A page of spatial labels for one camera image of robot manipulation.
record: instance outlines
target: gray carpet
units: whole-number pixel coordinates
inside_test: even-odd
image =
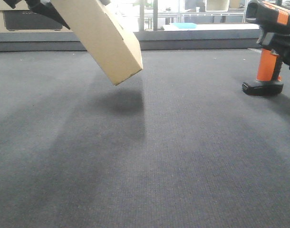
[[[0,53],[0,228],[290,228],[290,71],[251,50]]]

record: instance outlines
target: cardboard box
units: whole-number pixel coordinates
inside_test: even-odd
[[[51,1],[114,85],[143,69],[140,44],[99,0]]]
[[[223,12],[228,11],[230,0],[205,0],[205,11]]]
[[[238,9],[240,7],[240,0],[230,0],[230,8]]]

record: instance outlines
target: black panel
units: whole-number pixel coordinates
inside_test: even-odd
[[[4,11],[4,20],[7,30],[22,29],[62,29],[63,26],[54,20],[33,13],[29,10]]]

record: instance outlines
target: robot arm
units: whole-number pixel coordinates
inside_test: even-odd
[[[14,9],[16,4],[19,3],[21,0],[3,0],[3,1]],[[25,0],[25,1],[31,11],[51,18],[57,21],[58,23],[62,24],[66,28],[70,29],[69,25],[64,21],[61,15],[51,4],[51,1],[49,0]],[[110,0],[100,0],[100,1],[104,5],[110,3]]]
[[[276,51],[282,61],[290,66],[290,10],[269,2],[251,0],[246,21],[261,27],[257,43],[267,50]]]

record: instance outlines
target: blue object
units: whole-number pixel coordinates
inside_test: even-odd
[[[172,23],[172,25],[176,26],[178,29],[195,29],[197,27],[195,23]]]

